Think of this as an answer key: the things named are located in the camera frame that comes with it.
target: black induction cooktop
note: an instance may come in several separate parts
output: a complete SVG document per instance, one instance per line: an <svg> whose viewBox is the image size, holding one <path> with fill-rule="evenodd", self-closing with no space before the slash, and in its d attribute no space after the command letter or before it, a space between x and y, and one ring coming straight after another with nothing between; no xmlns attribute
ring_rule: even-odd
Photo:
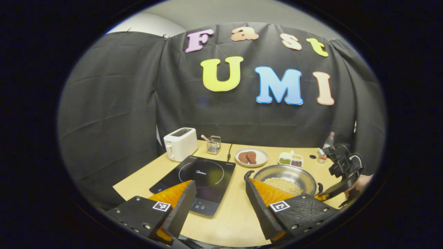
<svg viewBox="0 0 443 249"><path fill-rule="evenodd" d="M188 156L149 190L158 193L188 180L195 180L197 195L190 211L213 216L231 181L235 163Z"/></svg>

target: wire basket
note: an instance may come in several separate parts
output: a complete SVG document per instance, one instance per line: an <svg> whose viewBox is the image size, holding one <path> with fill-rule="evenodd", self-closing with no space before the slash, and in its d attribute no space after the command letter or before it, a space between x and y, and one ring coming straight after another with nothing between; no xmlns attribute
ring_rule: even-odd
<svg viewBox="0 0 443 249"><path fill-rule="evenodd" d="M214 155L218 154L222 147L222 138L219 136L210 136L208 139L210 142L206 142L206 152Z"/></svg>

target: foam letter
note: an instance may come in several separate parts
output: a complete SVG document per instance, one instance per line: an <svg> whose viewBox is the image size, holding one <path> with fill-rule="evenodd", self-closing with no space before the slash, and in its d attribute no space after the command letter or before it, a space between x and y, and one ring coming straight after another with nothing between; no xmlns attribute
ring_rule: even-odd
<svg viewBox="0 0 443 249"><path fill-rule="evenodd" d="M189 44L188 48L185 50L186 53L197 51L203 48L200 42L206 43L208 41L208 35L212 35L214 31L212 29L203 30L195 33L190 33L188 35Z"/></svg>
<svg viewBox="0 0 443 249"><path fill-rule="evenodd" d="M309 38L306 40L311 43L312 48L314 49L315 52L317 52L317 54L324 56L324 57L328 57L328 52L323 51L323 49L322 49L322 47L325 47L325 45L323 45L323 43L320 43L315 38Z"/></svg>
<svg viewBox="0 0 443 249"><path fill-rule="evenodd" d="M280 38L283 39L281 42L283 42L283 44L286 47L289 47L289 48L292 48L295 50L302 49L302 45L300 45L300 43L297 42L298 39L295 36L281 33Z"/></svg>
<svg viewBox="0 0 443 249"><path fill-rule="evenodd" d="M331 97L329 74L324 72L314 72L312 75L317 78L317 82L319 83L319 97L317 98L317 102L322 105L333 105L334 99Z"/></svg>
<svg viewBox="0 0 443 249"><path fill-rule="evenodd" d="M220 64L219 59L209 59L200 63L203 67L203 85L207 89L214 92L229 91L240 83L240 62L243 61L243 57L228 57L225 61L229 63L230 70L227 81L218 81L217 79L217 65Z"/></svg>
<svg viewBox="0 0 443 249"><path fill-rule="evenodd" d="M280 103L284 93L288 90L288 95L284 99L286 104L303 104L300 95L300 76L302 75L300 71L295 69L286 70L281 81L274 70L268 66L256 67L255 71L260 76L260 96L257 97L257 102L271 103L272 97L269 95L269 90L271 90L276 101Z"/></svg>
<svg viewBox="0 0 443 249"><path fill-rule="evenodd" d="M238 27L232 30L233 35L231 39L233 41L243 41L243 40L255 40L258 38L258 35L255 33L255 30L251 27Z"/></svg>

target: wooden table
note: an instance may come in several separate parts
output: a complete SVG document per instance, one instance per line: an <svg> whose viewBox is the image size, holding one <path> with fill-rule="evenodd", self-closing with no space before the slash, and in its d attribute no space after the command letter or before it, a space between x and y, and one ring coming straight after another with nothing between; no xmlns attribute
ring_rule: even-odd
<svg viewBox="0 0 443 249"><path fill-rule="evenodd" d="M220 152L217 155L211 155L206 153L206 142L198 140L198 150L193 155L226 161L231 144L222 143L221 145ZM233 144L229 161L237 163L234 156L235 152L245 147L250 146ZM324 189L340 181L340 178L335 178L335 176L329 174L328 168L332 165L330 159L320 164L317 162L317 159L309 157L309 155L318 156L317 151L319 148L253 147L266 151L269 155L267 163L256 168L244 167L237 163L231 182L215 215L209 218L189 212L181 231L183 236L208 244L229 247L251 247L270 244L270 241L263 236L258 218L246 195L243 176L250 170L259 171L266 166L278 164L277 160L281 152L291 152L293 150L294 153L303 156L303 169L309 172L317 182L322 183ZM148 198L153 195L149 188L178 164L179 162L170 160L165 153L113 187L125 200L129 200L136 195ZM345 201L345 196L340 194L325 201L325 203L338 208L343 201Z"/></svg>

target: letter m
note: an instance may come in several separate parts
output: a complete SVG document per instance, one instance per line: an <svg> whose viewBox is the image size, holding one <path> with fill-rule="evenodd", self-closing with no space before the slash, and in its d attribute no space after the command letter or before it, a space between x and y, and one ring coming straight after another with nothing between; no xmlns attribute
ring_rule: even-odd
<svg viewBox="0 0 443 249"><path fill-rule="evenodd" d="M280 80L274 70L268 66L256 67L255 71L260 76L260 96L257 97L257 102L271 103L272 97L269 94L269 91L271 91L276 101L280 103L287 91L288 95L284 98L286 104L303 104L303 99L300 94L300 76L302 75L300 71L288 69L284 73L282 80Z"/></svg>

